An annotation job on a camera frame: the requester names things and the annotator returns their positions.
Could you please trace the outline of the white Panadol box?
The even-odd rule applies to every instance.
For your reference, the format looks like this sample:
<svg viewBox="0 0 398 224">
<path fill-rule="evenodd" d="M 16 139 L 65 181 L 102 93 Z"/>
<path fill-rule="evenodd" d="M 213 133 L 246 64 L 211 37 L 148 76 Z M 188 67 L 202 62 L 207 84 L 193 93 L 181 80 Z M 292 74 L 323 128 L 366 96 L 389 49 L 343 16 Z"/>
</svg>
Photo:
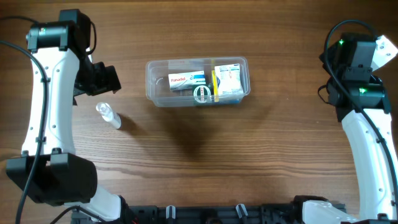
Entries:
<svg viewBox="0 0 398 224">
<path fill-rule="evenodd" d="M 171 73 L 168 75 L 171 91 L 186 90 L 193 85 L 204 85 L 206 83 L 204 71 Z"/>
</svg>

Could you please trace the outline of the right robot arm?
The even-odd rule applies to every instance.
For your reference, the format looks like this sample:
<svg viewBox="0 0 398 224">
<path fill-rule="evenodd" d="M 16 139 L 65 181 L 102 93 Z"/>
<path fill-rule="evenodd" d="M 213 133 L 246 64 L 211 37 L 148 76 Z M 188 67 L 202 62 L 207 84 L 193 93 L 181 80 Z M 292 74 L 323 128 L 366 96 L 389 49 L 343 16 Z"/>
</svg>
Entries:
<svg viewBox="0 0 398 224">
<path fill-rule="evenodd" d="M 391 104 L 382 80 L 373 75 L 397 54 L 384 36 L 345 32 L 321 54 L 336 75 L 326 85 L 328 104 L 348 138 L 359 185 L 357 218 L 325 199 L 300 203 L 302 223 L 397 223 L 397 156 L 391 134 Z"/>
</svg>

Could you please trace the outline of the green Zam-Buk ointment box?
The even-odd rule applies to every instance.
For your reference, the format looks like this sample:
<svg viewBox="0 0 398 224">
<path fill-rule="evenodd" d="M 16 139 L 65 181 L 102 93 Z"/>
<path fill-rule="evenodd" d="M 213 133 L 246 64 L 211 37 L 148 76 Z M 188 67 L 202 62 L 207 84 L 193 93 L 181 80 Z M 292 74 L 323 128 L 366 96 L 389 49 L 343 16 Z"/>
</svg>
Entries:
<svg viewBox="0 0 398 224">
<path fill-rule="evenodd" d="M 212 90 L 210 85 L 193 85 L 192 95 L 195 105 L 205 105 L 212 102 Z"/>
</svg>

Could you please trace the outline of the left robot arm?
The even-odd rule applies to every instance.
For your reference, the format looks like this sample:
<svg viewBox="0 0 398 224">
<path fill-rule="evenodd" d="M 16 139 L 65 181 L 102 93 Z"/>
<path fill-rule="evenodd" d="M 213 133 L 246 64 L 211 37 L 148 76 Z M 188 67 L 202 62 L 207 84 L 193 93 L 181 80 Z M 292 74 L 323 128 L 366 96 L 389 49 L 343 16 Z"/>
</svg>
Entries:
<svg viewBox="0 0 398 224">
<path fill-rule="evenodd" d="M 96 29 L 78 9 L 60 11 L 55 22 L 34 21 L 22 52 L 32 62 L 29 128 L 21 156 L 6 163 L 21 198 L 84 213 L 100 223 L 137 223 L 119 195 L 98 185 L 95 165 L 76 155 L 72 136 L 75 98 L 117 92 L 116 70 L 93 63 Z"/>
</svg>

